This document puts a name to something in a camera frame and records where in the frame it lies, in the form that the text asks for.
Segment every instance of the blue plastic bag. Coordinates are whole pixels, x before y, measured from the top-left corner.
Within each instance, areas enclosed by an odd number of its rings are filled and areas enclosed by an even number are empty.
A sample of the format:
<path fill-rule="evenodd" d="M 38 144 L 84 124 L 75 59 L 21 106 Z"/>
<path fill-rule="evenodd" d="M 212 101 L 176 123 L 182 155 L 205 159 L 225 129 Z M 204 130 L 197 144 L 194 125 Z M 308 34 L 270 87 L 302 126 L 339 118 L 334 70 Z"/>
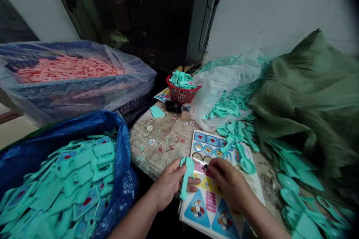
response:
<path fill-rule="evenodd" d="M 20 187 L 23 176 L 37 172 L 49 154 L 70 141 L 118 130 L 112 199 L 92 238 L 106 238 L 123 219 L 138 193 L 138 179 L 130 167 L 130 139 L 126 123 L 116 113 L 97 111 L 64 121 L 29 140 L 0 153 L 0 200 L 5 192 Z"/>

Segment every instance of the sticker sheet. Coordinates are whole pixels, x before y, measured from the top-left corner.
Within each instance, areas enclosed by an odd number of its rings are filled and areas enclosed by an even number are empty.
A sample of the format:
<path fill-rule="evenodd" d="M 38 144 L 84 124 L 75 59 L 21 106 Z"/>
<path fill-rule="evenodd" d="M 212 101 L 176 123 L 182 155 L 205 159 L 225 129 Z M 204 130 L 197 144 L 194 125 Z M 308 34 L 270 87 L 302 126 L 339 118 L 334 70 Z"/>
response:
<path fill-rule="evenodd" d="M 160 100 L 162 102 L 166 102 L 166 100 L 170 100 L 171 95 L 169 93 L 169 88 L 168 87 L 165 88 L 162 92 L 157 94 L 154 98 L 156 98 L 157 100 Z"/>
<path fill-rule="evenodd" d="M 250 226 L 244 217 L 224 199 L 223 192 L 213 175 L 204 168 L 212 158 L 225 158 L 237 168 L 247 180 L 252 191 L 264 204 L 262 187 L 258 174 L 248 175 L 240 169 L 240 158 L 236 148 L 226 154 L 220 150 L 226 145 L 223 137 L 195 130 L 190 157 L 195 163 L 194 177 L 200 178 L 196 193 L 189 193 L 179 208 L 180 220 L 212 238 L 250 238 Z M 246 156 L 253 161 L 250 148 L 242 143 Z"/>

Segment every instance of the pink plastic part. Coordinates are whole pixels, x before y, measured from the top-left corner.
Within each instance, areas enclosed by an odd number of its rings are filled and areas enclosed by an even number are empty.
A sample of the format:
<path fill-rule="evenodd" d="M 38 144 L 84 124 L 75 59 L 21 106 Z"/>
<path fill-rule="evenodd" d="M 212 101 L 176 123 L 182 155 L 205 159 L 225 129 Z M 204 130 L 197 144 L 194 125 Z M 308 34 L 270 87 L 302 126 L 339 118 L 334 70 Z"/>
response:
<path fill-rule="evenodd" d="M 123 75 L 123 69 L 94 59 L 79 59 L 77 57 L 62 55 L 56 60 L 39 58 L 39 63 L 33 68 L 25 67 L 18 69 L 18 75 L 29 83 L 46 81 L 81 79 L 90 77 L 105 77 Z"/>

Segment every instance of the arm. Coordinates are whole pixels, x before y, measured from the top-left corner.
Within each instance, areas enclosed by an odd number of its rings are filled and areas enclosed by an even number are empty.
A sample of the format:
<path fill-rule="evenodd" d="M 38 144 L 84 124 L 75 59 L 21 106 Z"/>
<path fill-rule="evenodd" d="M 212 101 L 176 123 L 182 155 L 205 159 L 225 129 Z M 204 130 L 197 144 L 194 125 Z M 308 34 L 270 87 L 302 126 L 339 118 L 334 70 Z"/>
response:
<path fill-rule="evenodd" d="M 118 224 L 108 239 L 145 238 L 158 212 L 164 210 L 180 190 L 187 166 L 180 166 L 181 159 L 175 160 L 165 168 L 161 176 L 153 183 L 148 192 L 131 208 L 125 218 Z M 188 178 L 188 184 L 199 184 L 200 179 Z M 187 186 L 188 192 L 197 192 L 194 186 Z"/>
<path fill-rule="evenodd" d="M 228 161 L 215 158 L 209 163 L 208 170 L 221 186 L 226 199 L 245 217 L 259 238 L 290 238 L 281 224 L 252 192 L 240 171 Z"/>

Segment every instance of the bag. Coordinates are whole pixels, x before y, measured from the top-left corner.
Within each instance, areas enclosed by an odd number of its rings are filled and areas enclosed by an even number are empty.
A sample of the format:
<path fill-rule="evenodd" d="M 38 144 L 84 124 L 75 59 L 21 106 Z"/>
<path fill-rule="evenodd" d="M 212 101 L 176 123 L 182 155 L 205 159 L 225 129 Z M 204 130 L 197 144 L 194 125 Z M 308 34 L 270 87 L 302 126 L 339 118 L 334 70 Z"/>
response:
<path fill-rule="evenodd" d="M 193 76 L 193 84 L 202 86 L 191 103 L 192 118 L 205 131 L 215 131 L 227 122 L 248 116 L 250 109 L 240 110 L 241 116 L 227 115 L 224 118 L 205 119 L 226 91 L 228 97 L 237 87 L 254 82 L 260 77 L 262 66 L 258 61 L 260 52 L 250 55 L 229 55 L 208 62 L 198 74 Z"/>
<path fill-rule="evenodd" d="M 92 238 L 106 238 L 132 207 L 138 193 L 138 179 L 130 166 L 130 139 L 126 123 L 109 111 L 97 111 L 44 128 L 28 140 L 20 140 L 0 153 L 0 200 L 11 188 L 20 187 L 23 176 L 37 172 L 40 163 L 70 141 L 88 135 L 118 130 L 114 186 L 111 201 Z"/>
<path fill-rule="evenodd" d="M 61 54 L 91 58 L 123 69 L 124 75 L 24 83 L 17 68 Z M 110 110 L 150 92 L 156 72 L 140 58 L 91 41 L 0 45 L 0 88 L 38 126 L 96 110 Z"/>

